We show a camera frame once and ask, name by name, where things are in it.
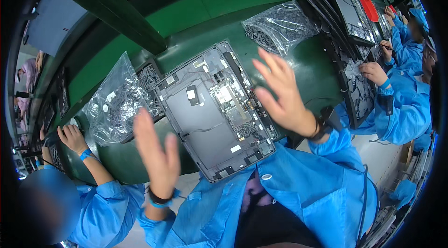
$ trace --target plastic bag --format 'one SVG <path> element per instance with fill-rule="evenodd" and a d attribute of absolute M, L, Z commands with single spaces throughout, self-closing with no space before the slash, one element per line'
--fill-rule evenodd
<path fill-rule="evenodd" d="M 300 9 L 296 0 L 274 6 L 241 22 L 246 36 L 264 49 L 280 54 L 319 33 L 319 28 Z"/>
<path fill-rule="evenodd" d="M 128 54 L 124 52 L 82 108 L 95 141 L 101 146 L 109 146 L 132 134 L 134 116 L 140 107 L 147 108 L 145 95 Z"/>

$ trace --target stack of laptop panels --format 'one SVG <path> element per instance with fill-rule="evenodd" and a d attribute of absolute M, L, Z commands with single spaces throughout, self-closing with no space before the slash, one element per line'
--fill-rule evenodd
<path fill-rule="evenodd" d="M 298 0 L 304 13 L 321 27 L 319 34 L 331 57 L 344 95 L 350 128 L 356 129 L 374 108 L 375 84 L 358 66 L 381 56 L 380 35 L 359 0 Z"/>

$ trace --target green metal beam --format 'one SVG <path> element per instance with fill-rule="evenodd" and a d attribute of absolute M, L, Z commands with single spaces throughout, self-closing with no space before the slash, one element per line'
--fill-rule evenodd
<path fill-rule="evenodd" d="M 154 55 L 166 50 L 163 37 L 127 0 L 73 0 Z"/>

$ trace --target screwdriver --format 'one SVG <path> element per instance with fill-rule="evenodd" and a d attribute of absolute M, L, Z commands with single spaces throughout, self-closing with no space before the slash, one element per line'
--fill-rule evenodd
<path fill-rule="evenodd" d="M 380 45 L 380 44 L 377 44 L 377 46 L 380 46 L 380 47 L 384 47 L 384 48 L 386 48 L 386 49 L 389 49 L 389 50 L 393 50 L 393 51 L 395 51 L 394 49 L 392 49 L 392 48 L 389 48 L 388 46 L 384 46 L 384 45 Z"/>

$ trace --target human hand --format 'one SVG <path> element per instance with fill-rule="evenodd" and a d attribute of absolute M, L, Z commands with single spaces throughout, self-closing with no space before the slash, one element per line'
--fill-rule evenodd
<path fill-rule="evenodd" d="M 388 16 L 390 16 L 392 19 L 395 19 L 395 13 L 392 11 L 392 9 L 389 6 L 386 6 L 384 8 L 384 13 Z"/>
<path fill-rule="evenodd" d="M 391 27 L 394 27 L 394 26 L 395 26 L 395 22 L 392 20 L 392 18 L 391 18 L 390 16 L 388 16 L 388 15 L 384 15 L 384 17 L 386 18 L 386 20 L 388 21 L 388 24 L 389 24 Z"/>
<path fill-rule="evenodd" d="M 144 108 L 140 108 L 134 119 L 134 136 L 135 146 L 148 171 L 151 191 L 157 197 L 169 199 L 181 173 L 176 136 L 167 134 L 164 152 L 154 122 Z"/>
<path fill-rule="evenodd" d="M 270 70 L 256 59 L 252 62 L 278 97 L 276 101 L 267 89 L 258 87 L 255 89 L 255 94 L 261 104 L 265 106 L 272 119 L 283 128 L 305 137 L 312 137 L 317 132 L 316 119 L 313 113 L 303 105 L 294 71 L 283 58 L 268 53 L 260 47 L 258 54 Z"/>
<path fill-rule="evenodd" d="M 79 156 L 89 148 L 82 133 L 75 125 L 69 124 L 68 126 L 64 126 L 64 133 L 62 133 L 61 127 L 57 127 L 57 133 L 62 143 L 69 147 L 70 150 L 76 152 Z"/>
<path fill-rule="evenodd" d="M 362 63 L 359 66 L 359 71 L 362 72 L 362 75 L 369 80 L 371 80 L 373 83 L 375 83 L 378 87 L 384 84 L 388 80 L 388 76 L 386 75 L 386 72 L 381 68 L 379 63 L 376 62 L 368 62 L 368 63 Z"/>
<path fill-rule="evenodd" d="M 401 15 L 401 19 L 403 20 L 404 24 L 408 24 L 408 19 L 406 19 L 405 15 Z"/>
<path fill-rule="evenodd" d="M 393 49 L 392 43 L 390 43 L 389 41 L 383 40 L 379 44 L 381 46 L 381 49 L 383 49 L 384 57 L 386 58 L 386 60 L 388 62 L 390 62 L 392 59 L 392 50 L 391 50 L 391 49 Z"/>
<path fill-rule="evenodd" d="M 40 137 L 41 141 L 43 141 L 45 139 L 45 133 L 43 132 L 44 127 L 45 127 L 45 125 L 42 124 L 42 128 L 40 128 L 40 132 L 39 132 L 39 137 Z"/>

